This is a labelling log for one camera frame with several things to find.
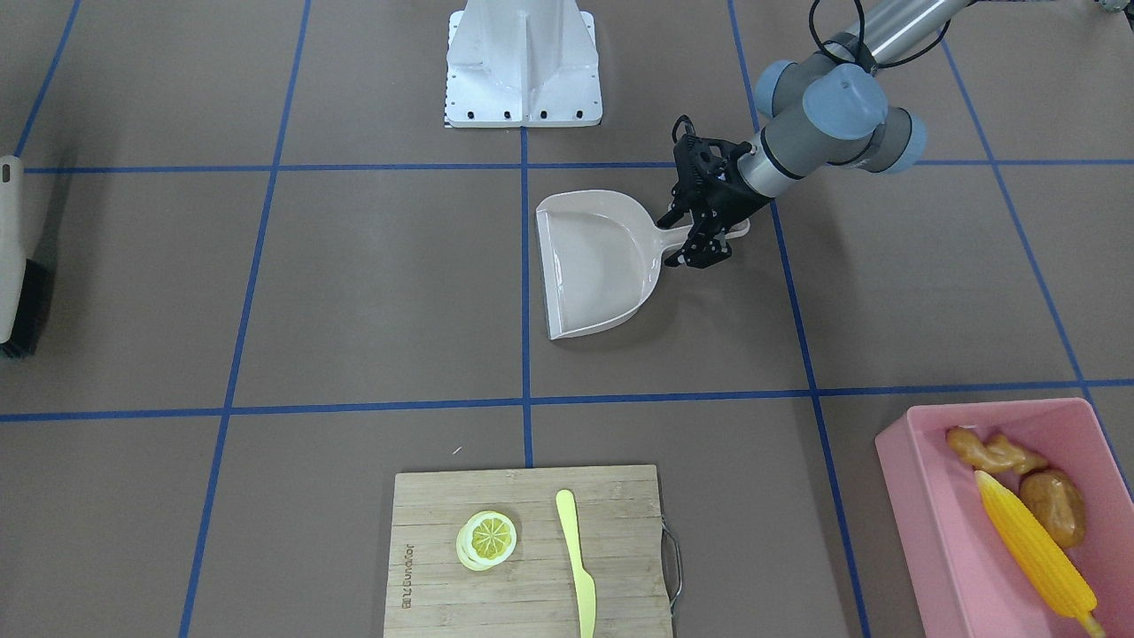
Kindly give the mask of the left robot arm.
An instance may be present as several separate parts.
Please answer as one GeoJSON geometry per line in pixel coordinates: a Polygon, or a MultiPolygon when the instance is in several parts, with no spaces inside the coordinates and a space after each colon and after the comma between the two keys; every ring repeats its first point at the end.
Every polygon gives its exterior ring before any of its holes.
{"type": "Polygon", "coordinates": [[[742,222],[823,165],[894,175],[919,162],[923,121],[894,107],[878,73],[912,62],[943,40],[964,1],[882,1],[805,60],[765,68],[753,94],[765,125],[746,142],[701,137],[687,116],[672,125],[678,179],[660,229],[691,218],[665,266],[711,267],[733,255],[742,222]]]}

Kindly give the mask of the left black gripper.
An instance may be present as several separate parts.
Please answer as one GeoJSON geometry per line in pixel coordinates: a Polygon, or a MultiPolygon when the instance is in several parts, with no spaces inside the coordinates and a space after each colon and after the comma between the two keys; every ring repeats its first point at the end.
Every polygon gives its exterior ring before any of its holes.
{"type": "Polygon", "coordinates": [[[723,175],[710,175],[676,159],[675,165],[678,182],[672,189],[672,202],[657,219],[655,226],[670,230],[668,236],[672,241],[684,239],[684,243],[665,257],[665,266],[706,269],[733,258],[733,246],[726,238],[726,230],[756,214],[758,210],[771,203],[771,198],[755,192],[742,178],[741,161],[728,167],[723,175]],[[671,230],[686,214],[691,215],[692,226],[671,230]]]}

